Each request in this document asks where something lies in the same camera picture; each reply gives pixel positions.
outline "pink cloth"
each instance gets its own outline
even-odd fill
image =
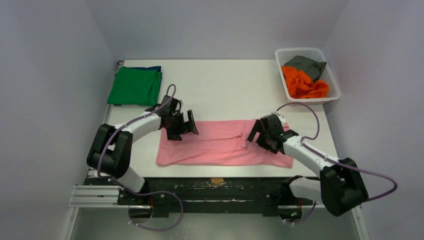
[[[182,141],[169,141],[163,128],[160,135],[158,165],[219,165],[248,166],[275,165],[283,168],[293,166],[293,158],[282,153],[273,154],[253,142],[246,141],[253,120],[196,121],[199,135],[181,135]]]

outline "white table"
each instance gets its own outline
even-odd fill
[[[175,84],[175,97],[183,101],[182,110],[193,110],[195,121],[258,119],[286,103],[282,80],[275,60],[126,60],[125,67],[162,66],[159,99],[169,84]],[[146,108],[112,106],[107,123],[126,122]],[[322,105],[314,105],[320,121],[320,133],[312,144],[337,156]],[[287,106],[279,111],[290,128],[301,136],[313,136],[317,123],[303,106]],[[316,175],[294,161],[292,168],[271,165],[209,166],[156,165],[160,131],[152,132],[132,145],[131,167],[143,177],[291,177]]]

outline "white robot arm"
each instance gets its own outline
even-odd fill
[[[356,168],[352,159],[340,160],[309,144],[305,146],[295,131],[284,131],[281,118],[275,114],[256,120],[247,140],[253,141],[257,133],[256,143],[260,147],[295,158],[320,178],[318,181],[295,177],[289,183],[294,197],[321,202],[336,217],[368,200],[367,189],[358,171],[327,161],[330,159]]]
[[[157,107],[163,105],[169,98],[171,100],[166,106],[162,107],[158,112],[152,113],[152,111],[157,111]],[[181,105],[181,101],[166,95],[161,104],[147,109],[140,115],[140,117],[145,117],[138,121],[128,125],[124,123],[113,126],[102,124],[94,137],[88,153],[87,164],[97,169],[101,153],[108,139],[113,132],[122,128],[113,138],[111,145],[107,146],[108,149],[101,163],[101,172],[115,178],[118,183],[129,190],[139,193],[145,184],[145,179],[130,167],[133,143],[161,128],[166,129],[168,140],[173,141],[181,141],[180,135],[182,134],[193,133],[199,135],[193,118],[193,112],[191,110],[187,111],[188,121],[184,122],[183,113],[180,112]]]

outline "white plastic basket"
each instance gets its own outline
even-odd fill
[[[327,97],[322,98],[307,98],[307,99],[298,99],[292,98],[289,95],[289,90],[287,89],[286,80],[284,79],[283,70],[281,67],[286,64],[289,60],[295,56],[303,56],[315,60],[317,62],[327,62],[326,57],[324,56],[323,51],[318,48],[313,47],[296,47],[296,48],[282,48],[275,51],[275,58],[277,59],[277,65],[279,70],[279,75],[281,76],[282,84],[284,86],[285,96],[287,101],[291,102],[301,102],[304,104],[323,104],[331,100],[337,100],[340,98],[340,90],[337,82],[331,72],[330,66],[327,63],[324,71],[320,77],[321,80],[326,82],[329,86]]]

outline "blue cloth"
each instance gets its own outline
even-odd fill
[[[158,72],[162,72],[162,66],[149,66],[149,67],[130,67],[130,69],[138,69],[138,70],[156,70]]]

